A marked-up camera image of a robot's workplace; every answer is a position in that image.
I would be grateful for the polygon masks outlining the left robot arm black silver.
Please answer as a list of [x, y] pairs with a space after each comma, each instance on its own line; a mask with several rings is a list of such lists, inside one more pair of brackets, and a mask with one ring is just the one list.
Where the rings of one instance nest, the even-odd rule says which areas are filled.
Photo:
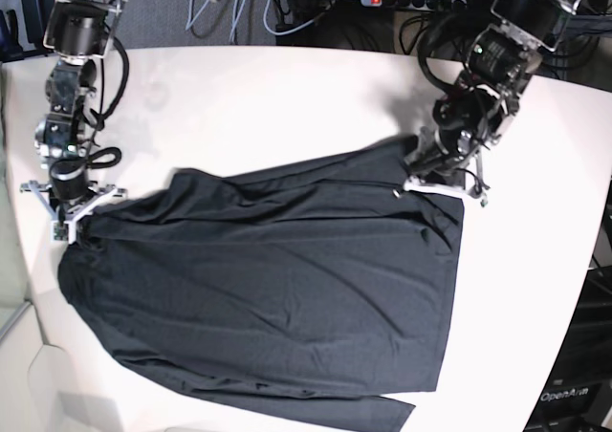
[[[495, 147], [520, 109], [521, 97], [553, 53], [582, 0], [493, 0], [488, 13], [452, 11], [437, 18], [418, 43], [422, 74], [442, 95], [417, 147], [404, 159], [406, 179], [394, 194], [437, 193], [486, 205], [483, 152]], [[434, 51], [471, 36], [454, 82], [429, 65]]]

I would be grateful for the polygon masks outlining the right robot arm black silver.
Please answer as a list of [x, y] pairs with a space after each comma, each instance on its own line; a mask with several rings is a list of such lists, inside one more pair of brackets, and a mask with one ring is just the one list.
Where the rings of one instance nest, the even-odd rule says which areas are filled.
[[45, 183], [21, 185], [50, 215], [51, 237], [72, 244], [94, 209], [126, 192], [91, 180], [92, 170], [120, 163], [118, 147], [98, 148], [96, 135], [125, 92], [129, 60], [115, 34], [127, 0], [54, 0], [43, 46], [58, 56], [46, 81], [50, 104], [35, 130]]

